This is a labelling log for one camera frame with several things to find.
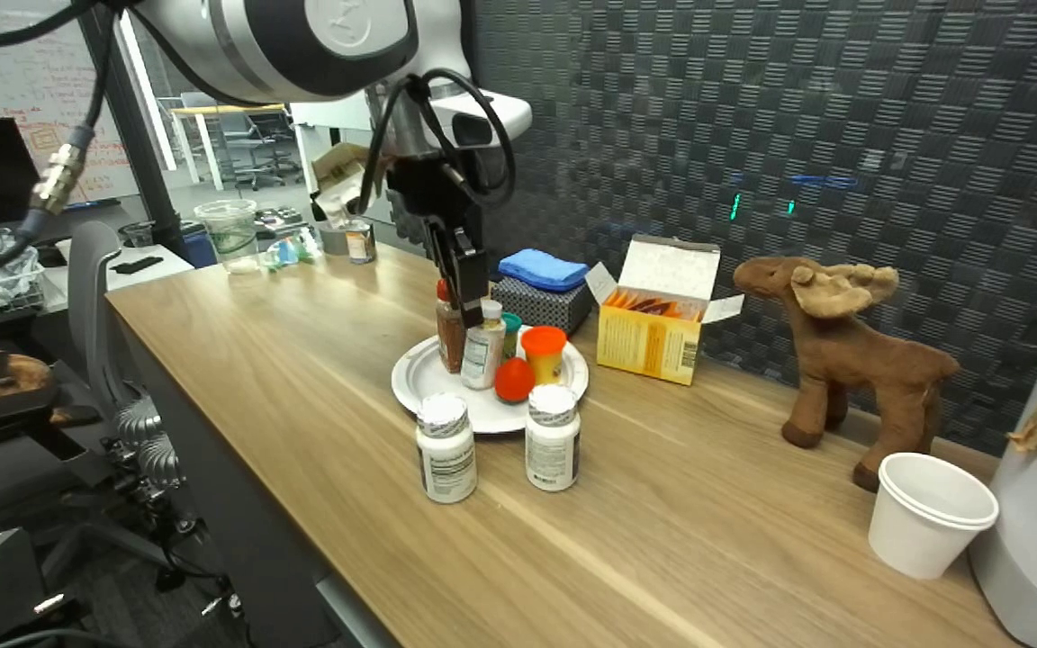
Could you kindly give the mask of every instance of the black tiled wall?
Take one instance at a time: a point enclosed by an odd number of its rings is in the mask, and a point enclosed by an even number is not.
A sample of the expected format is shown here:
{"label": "black tiled wall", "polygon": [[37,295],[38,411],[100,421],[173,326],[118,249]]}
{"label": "black tiled wall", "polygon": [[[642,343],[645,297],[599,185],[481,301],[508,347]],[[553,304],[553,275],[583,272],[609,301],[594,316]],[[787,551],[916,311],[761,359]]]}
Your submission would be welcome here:
{"label": "black tiled wall", "polygon": [[[619,266],[635,231],[893,262],[870,319],[951,347],[945,436],[997,454],[1037,376],[1037,0],[480,0],[481,85],[531,97],[485,233]],[[774,309],[706,351],[793,381]]]}

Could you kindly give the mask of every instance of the yellow box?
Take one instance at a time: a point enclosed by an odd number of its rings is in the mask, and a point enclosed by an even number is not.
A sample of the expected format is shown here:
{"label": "yellow box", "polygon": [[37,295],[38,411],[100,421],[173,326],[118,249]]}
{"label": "yellow box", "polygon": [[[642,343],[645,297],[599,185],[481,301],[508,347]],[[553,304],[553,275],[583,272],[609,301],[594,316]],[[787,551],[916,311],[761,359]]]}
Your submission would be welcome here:
{"label": "yellow box", "polygon": [[619,280],[589,266],[599,362],[691,383],[701,326],[741,311],[741,295],[708,297],[718,271],[718,245],[645,233],[629,237]]}

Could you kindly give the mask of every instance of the toy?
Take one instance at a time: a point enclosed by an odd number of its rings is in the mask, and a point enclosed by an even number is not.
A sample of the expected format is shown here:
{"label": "toy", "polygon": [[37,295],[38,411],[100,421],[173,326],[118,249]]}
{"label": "toy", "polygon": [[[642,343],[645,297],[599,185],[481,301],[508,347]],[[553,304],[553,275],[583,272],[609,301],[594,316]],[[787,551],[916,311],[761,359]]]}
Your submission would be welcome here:
{"label": "toy", "polygon": [[870,383],[879,437],[852,463],[852,482],[879,488],[879,459],[893,448],[928,448],[940,383],[957,359],[909,338],[881,335],[852,311],[891,297],[900,284],[893,266],[822,266],[813,260],[761,256],[733,271],[744,295],[781,304],[798,359],[798,398],[781,437],[816,446],[845,417],[845,387]]}

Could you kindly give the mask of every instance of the white plate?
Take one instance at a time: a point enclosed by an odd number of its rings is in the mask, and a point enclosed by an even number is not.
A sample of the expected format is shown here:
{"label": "white plate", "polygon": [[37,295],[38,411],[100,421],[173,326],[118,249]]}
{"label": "white plate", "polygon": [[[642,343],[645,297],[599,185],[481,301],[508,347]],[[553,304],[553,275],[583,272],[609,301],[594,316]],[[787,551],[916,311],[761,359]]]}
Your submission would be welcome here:
{"label": "white plate", "polygon": [[[573,387],[581,398],[588,391],[588,381],[589,371],[583,351],[573,343],[564,343],[558,383]],[[432,391],[456,391],[469,404],[473,429],[480,436],[521,431],[525,404],[499,404],[492,387],[461,383],[461,376],[443,365],[436,335],[411,344],[396,359],[396,365],[389,371],[389,387],[411,415],[417,415],[417,404]]]}

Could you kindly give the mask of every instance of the small box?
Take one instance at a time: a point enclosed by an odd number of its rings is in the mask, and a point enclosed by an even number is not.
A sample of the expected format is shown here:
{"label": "small box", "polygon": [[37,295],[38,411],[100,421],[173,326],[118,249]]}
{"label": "small box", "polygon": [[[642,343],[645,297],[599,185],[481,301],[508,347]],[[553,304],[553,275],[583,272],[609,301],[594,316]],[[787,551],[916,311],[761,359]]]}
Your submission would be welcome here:
{"label": "small box", "polygon": [[553,295],[553,290],[541,290],[541,287],[505,275],[490,287],[490,295],[505,301],[505,309],[520,311],[521,323],[553,323],[564,335],[581,329],[581,323],[589,311],[588,284]]}
{"label": "small box", "polygon": [[599,362],[691,383],[706,323],[741,311],[741,295],[708,297],[719,249],[678,237],[629,237],[619,280],[588,272],[599,309]]}

